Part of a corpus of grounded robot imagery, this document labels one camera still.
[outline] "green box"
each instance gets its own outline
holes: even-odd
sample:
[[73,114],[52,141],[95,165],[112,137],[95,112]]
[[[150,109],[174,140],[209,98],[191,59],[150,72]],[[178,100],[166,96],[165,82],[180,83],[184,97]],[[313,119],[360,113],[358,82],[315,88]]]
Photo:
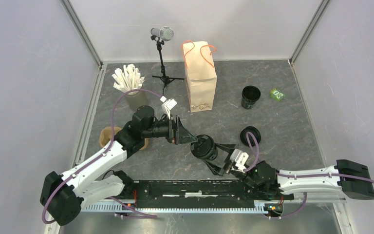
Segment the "green box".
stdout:
[[272,89],[270,91],[270,96],[276,101],[281,101],[284,98],[284,94],[278,89]]

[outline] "microphone grille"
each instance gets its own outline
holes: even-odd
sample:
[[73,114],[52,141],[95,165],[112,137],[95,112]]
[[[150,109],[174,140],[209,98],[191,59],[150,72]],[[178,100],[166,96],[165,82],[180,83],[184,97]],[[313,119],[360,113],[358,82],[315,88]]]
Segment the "microphone grille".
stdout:
[[169,41],[173,39],[173,36],[174,31],[170,27],[165,26],[160,30],[160,37],[164,41]]

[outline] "floor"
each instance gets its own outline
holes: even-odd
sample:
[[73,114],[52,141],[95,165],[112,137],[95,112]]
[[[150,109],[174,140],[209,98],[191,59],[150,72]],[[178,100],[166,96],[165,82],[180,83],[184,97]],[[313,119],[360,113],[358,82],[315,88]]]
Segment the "floor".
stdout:
[[[135,63],[142,76],[146,77],[143,88],[162,92],[162,82],[151,75],[160,75],[159,63]],[[182,62],[166,62],[167,75],[184,78]],[[85,158],[98,150],[99,134],[110,125],[112,105],[122,94],[112,87],[111,75],[123,64],[108,64],[102,83],[93,126]],[[217,143],[237,144],[237,148],[250,154],[250,149],[239,139],[246,126],[256,127],[261,135],[261,158],[277,169],[305,170],[320,168],[322,159],[309,123],[303,101],[292,70],[285,60],[216,61],[217,88],[213,110],[189,112],[188,97],[184,81],[176,80],[166,90],[166,96],[178,104],[171,111],[179,115],[183,125],[193,134],[207,134]],[[245,110],[241,107],[241,91],[247,85],[257,86],[262,93],[256,105]],[[273,100],[269,92],[280,89],[285,98]],[[156,116],[162,115],[161,102],[149,95],[150,105]],[[115,125],[123,126],[133,112],[126,101],[115,110]],[[149,146],[126,161],[112,166],[124,170],[133,179],[204,179],[220,178],[190,152],[189,145],[173,145],[165,139],[151,139]]]
[[[299,204],[285,203],[289,212]],[[332,204],[308,203],[296,217],[269,221],[261,214],[158,214],[159,218],[121,220],[110,213],[82,212],[64,234],[340,234]]]

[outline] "paper bag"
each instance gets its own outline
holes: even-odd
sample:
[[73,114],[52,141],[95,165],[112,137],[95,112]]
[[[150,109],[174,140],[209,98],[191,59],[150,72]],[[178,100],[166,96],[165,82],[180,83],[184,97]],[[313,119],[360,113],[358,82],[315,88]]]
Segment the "paper bag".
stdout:
[[207,41],[186,40],[182,45],[190,111],[213,109],[217,75],[212,53],[217,49]]

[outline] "stone surface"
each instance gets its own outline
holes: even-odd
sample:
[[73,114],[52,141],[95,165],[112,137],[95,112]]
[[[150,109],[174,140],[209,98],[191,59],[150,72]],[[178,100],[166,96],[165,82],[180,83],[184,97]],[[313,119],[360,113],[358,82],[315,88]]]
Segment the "stone surface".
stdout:
[[[135,63],[142,76],[146,77],[143,88],[162,93],[162,82],[151,75],[161,75],[160,63]],[[111,75],[123,64],[108,64],[102,84],[96,114],[92,126],[86,158],[99,149],[101,130],[111,124],[111,110],[122,94],[112,87]],[[184,78],[182,62],[165,63],[167,75]],[[190,113],[186,84],[176,80],[166,89],[166,97],[174,98],[178,104],[171,111],[179,115],[184,126],[193,134],[207,134],[217,143],[237,144],[237,148],[248,152],[239,139],[246,126],[256,127],[261,135],[260,157],[277,169],[306,170],[323,166],[322,159],[309,123],[303,100],[292,70],[285,60],[216,61],[217,88],[213,110]],[[260,99],[250,110],[241,107],[242,89],[247,85],[258,87]],[[269,94],[273,88],[280,89],[286,97],[277,102]],[[150,106],[159,118],[163,113],[161,102],[147,94]],[[115,109],[116,126],[124,126],[131,120],[133,112],[123,99]],[[222,163],[225,154],[219,151],[216,159]],[[201,160],[190,152],[189,145],[172,145],[163,138],[150,139],[149,146],[126,161],[112,165],[114,170],[123,170],[133,179],[204,179],[214,176]]]

